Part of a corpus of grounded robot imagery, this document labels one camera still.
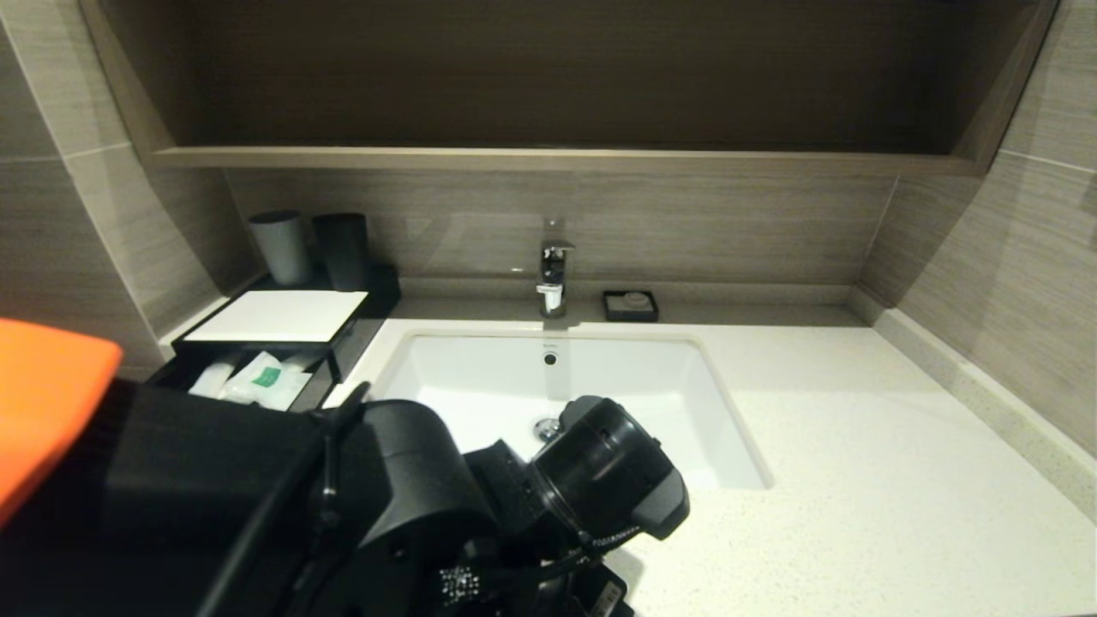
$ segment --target cable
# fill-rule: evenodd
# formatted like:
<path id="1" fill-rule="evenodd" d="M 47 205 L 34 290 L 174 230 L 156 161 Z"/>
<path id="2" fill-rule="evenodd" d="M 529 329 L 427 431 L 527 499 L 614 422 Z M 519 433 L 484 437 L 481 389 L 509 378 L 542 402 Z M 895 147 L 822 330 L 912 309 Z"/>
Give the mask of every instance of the cable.
<path id="1" fill-rule="evenodd" d="M 251 512 L 244 529 L 233 542 L 228 557 L 222 562 L 210 591 L 202 599 L 202 606 L 195 613 L 195 617 L 217 617 L 225 607 L 230 594 L 251 571 L 259 549 L 267 539 L 278 515 L 285 508 L 290 497 L 294 495 L 301 483 L 310 474 L 313 465 L 324 452 L 327 438 L 331 435 L 339 435 L 351 424 L 355 415 L 360 413 L 359 407 L 361 407 L 369 391 L 370 382 L 359 384 L 333 414 L 326 416 L 325 424 L 313 431 L 308 442 L 282 472 L 282 475 L 274 483 L 274 487 Z"/>
<path id="2" fill-rule="evenodd" d="M 590 545 L 597 549 L 600 549 L 601 552 L 604 554 L 610 552 L 611 550 L 617 550 L 621 548 L 622 546 L 624 546 L 625 542 L 638 536 L 641 531 L 642 529 L 640 527 L 630 527 L 629 529 L 625 529 L 620 534 L 614 534 L 613 536 L 609 536 L 607 538 L 599 538 L 597 540 L 592 540 Z"/>

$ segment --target white quartz countertop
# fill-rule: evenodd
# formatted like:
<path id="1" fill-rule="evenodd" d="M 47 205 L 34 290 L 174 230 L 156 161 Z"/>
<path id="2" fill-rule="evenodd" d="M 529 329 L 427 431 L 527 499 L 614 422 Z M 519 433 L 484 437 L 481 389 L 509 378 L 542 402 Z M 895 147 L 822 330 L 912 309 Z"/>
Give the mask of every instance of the white quartz countertop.
<path id="1" fill-rule="evenodd" d="M 680 337 L 709 355 L 773 484 L 691 492 L 670 538 L 641 537 L 610 556 L 640 615 L 1097 613 L 1089 519 L 841 308 L 709 307 L 695 321 L 778 325 L 573 319 L 566 332 L 465 311 L 480 318 L 388 319 L 330 401 L 376 380 L 416 334 Z M 780 325 L 795 323 L 814 325 Z"/>

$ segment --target wall tile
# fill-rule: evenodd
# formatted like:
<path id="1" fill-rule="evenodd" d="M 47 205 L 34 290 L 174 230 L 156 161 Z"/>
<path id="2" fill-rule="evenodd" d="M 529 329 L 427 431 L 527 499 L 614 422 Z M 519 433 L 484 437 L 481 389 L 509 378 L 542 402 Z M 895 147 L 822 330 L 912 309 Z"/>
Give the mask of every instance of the wall tile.
<path id="1" fill-rule="evenodd" d="M 0 0 L 0 14 L 63 155 L 129 139 L 77 0 Z"/>
<path id="2" fill-rule="evenodd" d="M 1003 147 L 1097 169 L 1097 0 L 1062 0 Z"/>
<path id="3" fill-rule="evenodd" d="M 864 282 L 1097 452 L 1097 177 L 904 178 Z"/>
<path id="4" fill-rule="evenodd" d="M 545 220 L 579 246 L 575 277 L 856 280 L 891 178 L 231 170 L 245 216 L 369 216 L 373 253 L 407 277 L 528 276 Z"/>
<path id="5" fill-rule="evenodd" d="M 42 121 L 11 42 L 0 27 L 0 160 L 56 156 L 54 139 Z"/>
<path id="6" fill-rule="evenodd" d="M 146 173 L 129 146 L 71 157 L 68 164 L 118 272 L 157 336 L 256 273 L 219 170 Z"/>
<path id="7" fill-rule="evenodd" d="M 65 167 L 0 164 L 0 314 L 117 341 L 163 363 Z"/>
<path id="8" fill-rule="evenodd" d="M 602 293 L 612 289 L 634 289 L 635 281 L 608 279 L 575 279 L 568 282 L 569 302 L 591 302 L 599 306 Z M 803 283 L 704 283 L 680 281 L 645 281 L 643 289 L 663 300 L 661 306 L 669 304 L 700 306 L 821 306 L 845 305 L 849 298 L 849 285 L 810 285 Z M 539 296 L 533 284 L 522 278 L 403 278 L 400 293 L 404 298 L 419 300 L 514 300 L 521 301 L 527 311 L 533 311 Z"/>

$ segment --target white sink basin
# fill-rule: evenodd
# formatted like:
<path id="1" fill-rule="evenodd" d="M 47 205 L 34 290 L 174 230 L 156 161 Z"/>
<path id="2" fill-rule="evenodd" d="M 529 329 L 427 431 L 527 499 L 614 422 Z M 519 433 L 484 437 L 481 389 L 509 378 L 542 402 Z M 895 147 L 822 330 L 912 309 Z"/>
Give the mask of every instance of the white sink basin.
<path id="1" fill-rule="evenodd" d="M 373 390 L 433 408 L 462 452 L 501 438 L 525 460 L 544 446 L 534 424 L 585 394 L 622 404 L 691 490 L 767 487 L 745 426 L 686 340 L 414 336 Z"/>

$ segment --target wooden shelf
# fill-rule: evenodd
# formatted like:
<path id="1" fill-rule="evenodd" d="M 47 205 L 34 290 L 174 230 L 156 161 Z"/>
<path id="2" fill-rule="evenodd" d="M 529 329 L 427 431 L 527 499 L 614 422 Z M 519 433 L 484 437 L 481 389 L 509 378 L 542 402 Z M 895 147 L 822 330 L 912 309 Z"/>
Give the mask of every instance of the wooden shelf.
<path id="1" fill-rule="evenodd" d="M 980 175 L 1056 0 L 81 0 L 159 167 Z"/>

